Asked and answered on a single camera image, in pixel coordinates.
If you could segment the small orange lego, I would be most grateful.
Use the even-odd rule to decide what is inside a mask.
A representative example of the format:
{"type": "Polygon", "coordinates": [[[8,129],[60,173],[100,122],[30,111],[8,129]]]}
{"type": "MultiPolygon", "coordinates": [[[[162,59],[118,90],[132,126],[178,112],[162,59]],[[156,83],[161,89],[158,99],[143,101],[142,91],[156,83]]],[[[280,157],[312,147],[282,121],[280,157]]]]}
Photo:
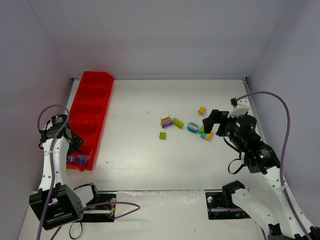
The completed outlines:
{"type": "Polygon", "coordinates": [[[198,113],[201,114],[201,115],[203,115],[205,112],[206,112],[206,108],[204,108],[204,107],[200,107],[198,109],[198,113]]]}

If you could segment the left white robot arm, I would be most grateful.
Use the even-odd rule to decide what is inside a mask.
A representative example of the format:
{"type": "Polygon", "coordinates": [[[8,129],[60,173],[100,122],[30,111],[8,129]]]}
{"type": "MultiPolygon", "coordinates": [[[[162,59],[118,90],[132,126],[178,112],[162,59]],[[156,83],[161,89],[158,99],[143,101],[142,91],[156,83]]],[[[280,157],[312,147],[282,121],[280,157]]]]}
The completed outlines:
{"type": "Polygon", "coordinates": [[[52,230],[82,220],[84,207],[99,197],[93,183],[75,190],[67,185],[67,161],[82,142],[71,132],[66,114],[54,115],[40,130],[39,147],[44,153],[42,178],[37,192],[29,196],[29,205],[41,229],[52,230]]]}

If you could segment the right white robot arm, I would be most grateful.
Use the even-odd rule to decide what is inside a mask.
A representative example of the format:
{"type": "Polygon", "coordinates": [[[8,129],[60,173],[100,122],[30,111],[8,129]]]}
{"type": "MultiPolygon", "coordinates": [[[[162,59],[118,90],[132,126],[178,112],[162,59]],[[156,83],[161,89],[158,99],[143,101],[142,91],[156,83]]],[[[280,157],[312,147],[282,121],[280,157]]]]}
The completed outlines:
{"type": "Polygon", "coordinates": [[[207,194],[208,217],[213,209],[245,213],[260,227],[266,240],[318,240],[319,227],[314,226],[303,214],[281,175],[281,162],[275,151],[256,133],[255,117],[243,114],[229,118],[227,111],[213,110],[203,119],[204,133],[219,128],[217,136],[238,154],[241,168],[248,168],[271,198],[272,209],[259,202],[238,180],[222,187],[220,192],[207,194]]]}

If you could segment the teal oval lego piece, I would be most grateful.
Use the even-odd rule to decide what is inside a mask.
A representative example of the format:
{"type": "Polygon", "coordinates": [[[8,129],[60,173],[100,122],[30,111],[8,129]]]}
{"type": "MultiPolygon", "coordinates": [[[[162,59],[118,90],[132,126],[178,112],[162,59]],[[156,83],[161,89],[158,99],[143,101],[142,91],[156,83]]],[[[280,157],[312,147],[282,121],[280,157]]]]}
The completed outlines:
{"type": "Polygon", "coordinates": [[[192,133],[194,133],[194,134],[196,134],[196,133],[198,133],[199,132],[199,125],[198,124],[196,124],[196,123],[194,123],[194,122],[189,122],[188,124],[187,124],[187,130],[189,131],[189,132],[192,132],[192,133]]]}

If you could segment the small lime green lego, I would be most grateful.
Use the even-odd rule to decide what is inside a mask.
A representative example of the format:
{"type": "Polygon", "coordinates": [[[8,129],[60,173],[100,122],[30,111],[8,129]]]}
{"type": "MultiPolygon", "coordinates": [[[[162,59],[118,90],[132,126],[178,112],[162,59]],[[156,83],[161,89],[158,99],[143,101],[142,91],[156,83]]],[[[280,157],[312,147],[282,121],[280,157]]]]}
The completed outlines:
{"type": "Polygon", "coordinates": [[[165,140],[167,138],[167,134],[165,132],[160,132],[159,133],[159,139],[160,140],[165,140]]]}

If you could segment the long lime green lego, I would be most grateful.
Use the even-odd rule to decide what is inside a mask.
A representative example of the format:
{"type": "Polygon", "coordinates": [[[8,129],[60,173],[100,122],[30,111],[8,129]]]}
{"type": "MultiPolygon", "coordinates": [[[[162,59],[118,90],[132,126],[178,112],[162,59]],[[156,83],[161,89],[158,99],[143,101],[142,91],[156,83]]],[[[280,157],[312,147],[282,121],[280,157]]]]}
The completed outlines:
{"type": "Polygon", "coordinates": [[[184,127],[184,123],[177,118],[172,119],[173,124],[178,127],[179,129],[182,129],[184,127]]]}

